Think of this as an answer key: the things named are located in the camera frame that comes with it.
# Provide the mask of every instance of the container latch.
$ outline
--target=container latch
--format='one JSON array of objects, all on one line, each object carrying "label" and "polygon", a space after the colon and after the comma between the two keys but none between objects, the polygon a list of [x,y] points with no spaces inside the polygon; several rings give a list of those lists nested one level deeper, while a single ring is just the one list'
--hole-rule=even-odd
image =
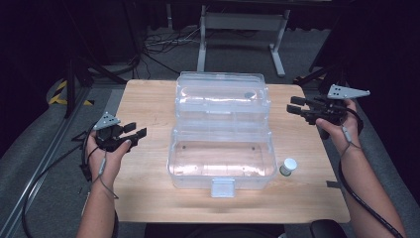
[{"label": "container latch", "polygon": [[213,178],[212,197],[235,197],[235,180],[233,178]]}]

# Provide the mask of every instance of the dark background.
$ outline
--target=dark background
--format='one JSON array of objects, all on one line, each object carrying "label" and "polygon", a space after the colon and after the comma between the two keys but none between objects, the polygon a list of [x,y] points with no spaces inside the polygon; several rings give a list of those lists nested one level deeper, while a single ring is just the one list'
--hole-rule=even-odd
[{"label": "dark background", "polygon": [[[130,6],[128,15],[122,3]],[[142,5],[135,0],[3,1],[1,5],[0,156],[48,109],[47,92],[63,77],[69,52],[99,64],[124,62],[135,52],[130,28],[134,38],[141,38],[146,26],[167,27],[164,4]],[[293,11],[288,27],[332,29],[313,65],[342,62],[351,87],[370,90],[369,97],[359,99],[361,107],[419,202],[420,19],[408,1],[352,5],[363,10]],[[196,25],[199,15],[189,10],[197,7],[172,6],[174,29]],[[194,14],[185,15],[185,11]]]}]

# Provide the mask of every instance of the clear plastic container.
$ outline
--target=clear plastic container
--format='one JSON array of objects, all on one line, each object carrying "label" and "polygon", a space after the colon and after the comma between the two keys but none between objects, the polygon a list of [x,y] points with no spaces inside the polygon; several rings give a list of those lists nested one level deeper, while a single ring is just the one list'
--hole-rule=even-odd
[{"label": "clear plastic container", "polygon": [[232,197],[277,175],[262,75],[183,72],[175,104],[167,170],[176,187]]},{"label": "clear plastic container", "polygon": [[261,74],[182,72],[177,80],[177,123],[266,125],[270,101]]}]

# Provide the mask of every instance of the table leg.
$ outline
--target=table leg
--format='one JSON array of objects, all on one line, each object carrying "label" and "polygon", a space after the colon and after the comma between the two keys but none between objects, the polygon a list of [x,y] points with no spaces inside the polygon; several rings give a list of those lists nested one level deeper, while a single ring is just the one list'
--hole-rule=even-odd
[{"label": "table leg", "polygon": [[278,27],[277,31],[277,39],[275,41],[275,44],[270,44],[269,49],[271,51],[272,60],[274,61],[275,69],[277,70],[277,75],[279,77],[285,77],[285,72],[283,65],[281,63],[280,55],[278,54],[278,49],[280,47],[281,39],[284,35],[284,30],[287,25],[288,17],[290,14],[290,10],[285,10],[283,14],[283,19],[280,22],[280,25]]},{"label": "table leg", "polygon": [[200,19],[200,50],[198,52],[197,71],[204,71],[204,64],[206,62],[206,6],[201,7]]}]

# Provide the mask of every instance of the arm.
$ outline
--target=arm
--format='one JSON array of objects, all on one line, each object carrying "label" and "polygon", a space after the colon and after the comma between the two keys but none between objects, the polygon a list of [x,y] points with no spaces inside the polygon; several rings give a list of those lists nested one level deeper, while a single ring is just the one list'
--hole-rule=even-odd
[{"label": "arm", "polygon": [[[89,135],[86,148],[86,156],[91,152],[89,166],[92,171],[93,183],[90,195],[87,199],[77,237],[111,237],[114,228],[115,203],[113,185],[117,176],[121,160],[130,149],[131,141],[123,143],[115,152],[106,153],[97,149],[94,133]],[[106,163],[103,174],[99,170]]]},{"label": "arm", "polygon": [[[353,101],[346,100],[346,104],[348,108],[356,111]],[[406,237],[395,207],[361,149],[356,117],[348,113],[348,118],[343,124],[348,129],[353,144],[346,140],[341,126],[333,125],[323,119],[318,119],[316,124],[331,135],[331,139],[341,155],[343,175],[349,186],[367,205],[391,224],[403,237]],[[346,202],[357,237],[393,237],[348,192],[346,192]]]}]

